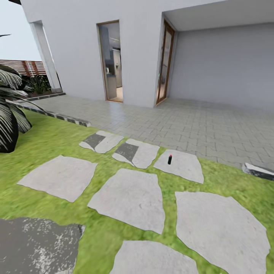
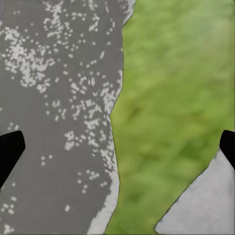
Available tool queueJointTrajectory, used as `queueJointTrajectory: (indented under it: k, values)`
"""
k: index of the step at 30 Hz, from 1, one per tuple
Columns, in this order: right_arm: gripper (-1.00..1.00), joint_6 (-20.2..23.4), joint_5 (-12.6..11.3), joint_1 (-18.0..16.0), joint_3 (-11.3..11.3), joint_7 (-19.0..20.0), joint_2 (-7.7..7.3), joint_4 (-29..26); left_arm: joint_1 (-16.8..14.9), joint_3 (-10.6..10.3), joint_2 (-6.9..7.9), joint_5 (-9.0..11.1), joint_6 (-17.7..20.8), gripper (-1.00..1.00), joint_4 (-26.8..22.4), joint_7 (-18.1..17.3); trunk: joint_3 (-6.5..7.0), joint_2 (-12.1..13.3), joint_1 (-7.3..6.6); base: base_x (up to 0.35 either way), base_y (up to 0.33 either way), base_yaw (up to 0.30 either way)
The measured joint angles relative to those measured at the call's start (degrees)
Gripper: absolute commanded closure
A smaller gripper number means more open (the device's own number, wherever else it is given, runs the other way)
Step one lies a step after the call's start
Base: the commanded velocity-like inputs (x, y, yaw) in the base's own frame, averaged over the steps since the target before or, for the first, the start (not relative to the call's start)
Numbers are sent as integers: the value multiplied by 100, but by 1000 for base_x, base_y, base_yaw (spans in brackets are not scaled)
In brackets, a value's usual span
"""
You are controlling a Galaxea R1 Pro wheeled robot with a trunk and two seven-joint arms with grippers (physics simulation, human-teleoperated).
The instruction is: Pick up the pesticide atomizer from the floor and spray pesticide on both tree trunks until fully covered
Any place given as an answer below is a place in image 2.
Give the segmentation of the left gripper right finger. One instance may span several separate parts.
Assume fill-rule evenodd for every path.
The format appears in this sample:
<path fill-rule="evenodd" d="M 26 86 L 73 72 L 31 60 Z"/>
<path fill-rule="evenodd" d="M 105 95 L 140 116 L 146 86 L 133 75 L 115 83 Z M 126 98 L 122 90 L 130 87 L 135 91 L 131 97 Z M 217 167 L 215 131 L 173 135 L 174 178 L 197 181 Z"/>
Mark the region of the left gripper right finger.
<path fill-rule="evenodd" d="M 223 130 L 219 148 L 235 170 L 235 132 Z"/>

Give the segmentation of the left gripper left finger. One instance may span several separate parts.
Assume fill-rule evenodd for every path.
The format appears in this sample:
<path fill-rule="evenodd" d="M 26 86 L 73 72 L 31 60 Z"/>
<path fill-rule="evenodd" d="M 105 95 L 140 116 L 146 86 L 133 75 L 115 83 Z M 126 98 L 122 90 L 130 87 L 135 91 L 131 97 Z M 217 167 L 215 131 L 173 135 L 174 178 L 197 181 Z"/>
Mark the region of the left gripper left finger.
<path fill-rule="evenodd" d="M 0 136 L 0 189 L 24 150 L 25 141 L 21 130 Z"/>

